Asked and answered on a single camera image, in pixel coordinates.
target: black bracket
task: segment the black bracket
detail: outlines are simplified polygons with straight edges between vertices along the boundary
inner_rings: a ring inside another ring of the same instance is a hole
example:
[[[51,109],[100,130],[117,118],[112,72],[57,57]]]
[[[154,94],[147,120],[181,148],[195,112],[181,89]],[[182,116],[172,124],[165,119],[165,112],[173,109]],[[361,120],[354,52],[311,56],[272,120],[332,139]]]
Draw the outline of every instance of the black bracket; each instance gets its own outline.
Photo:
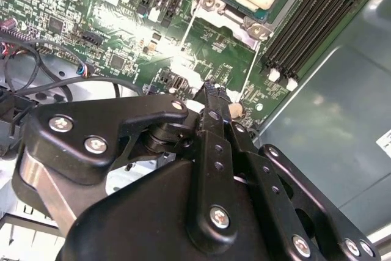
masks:
[[[202,251],[226,251],[237,235],[231,145],[224,138],[224,121],[230,121],[224,91],[206,82],[205,108],[196,131],[196,153],[188,206],[187,230]]]

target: circuit board component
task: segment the circuit board component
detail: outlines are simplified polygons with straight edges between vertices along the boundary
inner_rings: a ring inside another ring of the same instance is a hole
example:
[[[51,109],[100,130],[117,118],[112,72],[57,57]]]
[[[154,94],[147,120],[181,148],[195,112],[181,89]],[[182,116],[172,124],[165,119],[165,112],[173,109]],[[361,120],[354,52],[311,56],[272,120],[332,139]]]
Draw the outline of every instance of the circuit board component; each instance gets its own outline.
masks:
[[[126,79],[145,94],[191,99],[212,80],[241,103],[250,127],[295,89],[321,42],[365,1],[0,0],[0,33],[59,43],[89,74]],[[37,51],[77,62],[47,44]]]

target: cable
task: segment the cable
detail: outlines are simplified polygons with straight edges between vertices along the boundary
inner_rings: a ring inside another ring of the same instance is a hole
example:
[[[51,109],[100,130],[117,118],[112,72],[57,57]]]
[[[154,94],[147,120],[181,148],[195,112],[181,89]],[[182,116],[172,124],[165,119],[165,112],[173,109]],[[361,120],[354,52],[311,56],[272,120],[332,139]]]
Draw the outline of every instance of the cable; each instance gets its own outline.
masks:
[[[13,52],[16,52],[20,47],[30,51],[34,57],[34,60],[35,60],[35,66],[34,66],[34,69],[32,71],[32,74],[29,78],[29,80],[27,81],[26,85],[24,85],[21,89],[26,89],[28,88],[32,82],[34,82],[35,78],[37,77],[38,75],[38,71],[39,71],[39,66],[40,66],[40,61],[41,61],[41,57],[39,56],[39,53],[37,52],[37,50],[35,50],[33,47],[31,46],[26,46],[26,44],[24,42],[18,42],[18,41],[14,41],[14,40],[11,40],[11,39],[7,39],[7,38],[3,38],[3,37],[0,37],[0,42],[4,42],[4,43],[8,43],[8,44],[13,44],[13,45],[16,45],[17,47],[13,49],[13,51],[7,55],[4,59],[4,76],[6,78],[6,82],[8,84],[8,86],[10,87],[11,91],[14,92],[15,91],[15,88],[12,84],[12,79],[11,77],[9,76],[9,73],[8,73],[8,61],[11,57],[11,55],[13,54]]]
[[[117,78],[107,78],[104,76],[91,76],[87,79],[83,78],[82,76],[77,76],[75,78],[63,79],[61,82],[51,83],[44,86],[33,87],[25,90],[18,90],[16,91],[16,93],[22,96],[26,96],[26,95],[36,94],[39,92],[47,91],[53,88],[58,88],[69,84],[88,82],[88,81],[102,81],[102,82],[118,84],[137,92],[137,94],[139,94],[140,96],[143,95],[142,89],[131,82],[127,82]]]
[[[50,44],[52,46],[57,47],[58,49],[61,49],[62,51],[65,51],[66,53],[72,55],[83,67],[86,67],[86,63],[80,59],[79,56],[77,56],[72,50],[69,50],[67,47],[62,46],[61,44],[58,44],[54,41],[45,40],[45,39],[32,39],[26,41],[27,44],[35,45],[35,44]]]
[[[29,87],[33,82],[34,80],[36,79],[37,75],[38,75],[38,71],[39,71],[39,68],[42,69],[42,71],[53,81],[53,82],[59,82],[61,81],[60,78],[58,78],[50,69],[48,69],[48,67],[43,63],[43,61],[41,60],[40,58],[40,55],[38,53],[38,51],[36,51],[35,49],[33,49],[30,45],[28,45],[28,42],[24,43],[24,42],[14,42],[13,40],[6,40],[6,39],[3,39],[6,43],[8,44],[16,44],[18,47],[16,48],[12,48],[12,50],[8,50],[9,52],[7,52],[7,55],[4,59],[4,76],[5,76],[5,81],[6,83],[8,84],[8,86],[10,87],[10,90],[11,92],[15,92],[16,89],[15,87],[13,86],[13,83],[12,83],[12,78],[11,76],[9,75],[9,71],[8,71],[8,64],[9,64],[9,60],[10,58],[19,50],[19,48],[24,48],[30,52],[33,53],[34,55],[34,59],[35,59],[35,67],[32,71],[32,74],[29,78],[29,81],[20,89],[26,89],[27,87]],[[67,99],[68,102],[72,102],[73,101],[73,96],[72,96],[72,93],[70,91],[70,89],[67,87],[67,86],[64,86],[64,87],[61,87],[61,90],[63,91],[64,95],[65,95],[65,98]]]
[[[112,85],[114,86],[115,97],[120,98],[121,94],[120,94],[120,88],[119,88],[118,84],[112,83]]]

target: microchip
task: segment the microchip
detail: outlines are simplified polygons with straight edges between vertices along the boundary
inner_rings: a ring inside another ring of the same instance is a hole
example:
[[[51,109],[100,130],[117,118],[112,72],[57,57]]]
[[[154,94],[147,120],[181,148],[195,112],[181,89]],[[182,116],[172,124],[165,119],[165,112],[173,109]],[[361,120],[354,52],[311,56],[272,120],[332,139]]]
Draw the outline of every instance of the microchip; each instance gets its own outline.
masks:
[[[62,27],[64,26],[64,23],[61,20],[58,20],[57,18],[50,17],[49,23],[48,23],[48,30],[56,33],[61,34]]]
[[[159,34],[157,34],[157,33],[153,33],[152,39],[155,39],[155,40],[157,40],[157,41],[160,41],[161,36],[160,36]]]
[[[120,70],[125,63],[125,60],[122,57],[119,57],[118,55],[113,54],[110,61],[110,66],[112,68],[116,68]]]

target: black cable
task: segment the black cable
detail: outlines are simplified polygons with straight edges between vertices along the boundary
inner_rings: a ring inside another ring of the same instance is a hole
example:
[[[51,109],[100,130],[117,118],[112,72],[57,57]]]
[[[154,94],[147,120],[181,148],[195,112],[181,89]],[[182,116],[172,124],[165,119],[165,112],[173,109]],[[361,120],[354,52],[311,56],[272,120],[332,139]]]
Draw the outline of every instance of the black cable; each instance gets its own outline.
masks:
[[[8,39],[8,38],[3,38],[3,37],[0,37],[0,42],[4,42],[4,43],[7,43],[7,44],[13,44],[13,45],[17,46],[17,48],[12,49],[10,51],[9,55],[7,55],[5,57],[5,59],[4,59],[4,76],[5,76],[6,79],[7,79],[7,76],[8,76],[8,79],[6,80],[6,82],[7,82],[8,86],[10,87],[12,92],[15,91],[15,88],[14,88],[14,86],[12,84],[12,79],[9,76],[9,73],[8,73],[8,61],[9,61],[12,53],[16,52],[16,50],[18,50],[19,48],[26,49],[26,50],[28,50],[28,51],[30,51],[32,53],[32,55],[34,57],[34,60],[35,60],[35,66],[34,66],[32,74],[31,74],[29,80],[27,81],[26,85],[24,85],[21,88],[21,89],[27,89],[32,84],[32,82],[34,82],[35,78],[38,75],[40,61],[41,61],[41,57],[39,56],[39,53],[33,47],[31,47],[31,46],[29,46],[29,45],[27,45],[27,44],[25,44],[23,42],[14,41],[14,40],[11,40],[11,39]]]
[[[33,87],[33,88],[25,89],[25,90],[18,90],[18,91],[16,91],[16,93],[19,95],[22,95],[22,96],[26,96],[26,95],[31,95],[31,94],[36,94],[39,92],[47,91],[47,90],[50,90],[53,88],[58,88],[61,86],[74,84],[74,83],[80,83],[80,82],[86,82],[86,81],[102,81],[102,82],[109,82],[109,83],[113,83],[113,84],[118,84],[118,85],[121,85],[123,87],[126,87],[128,89],[131,89],[131,90],[137,92],[137,94],[139,94],[140,96],[143,95],[142,89],[131,82],[124,81],[124,80],[117,79],[117,78],[107,78],[104,76],[91,76],[87,79],[83,78],[82,76],[77,76],[75,78],[63,79],[61,82],[51,83],[51,84],[47,84],[44,86]]]
[[[120,98],[121,94],[120,94],[120,88],[119,88],[118,84],[112,83],[112,85],[114,86],[115,97]]]

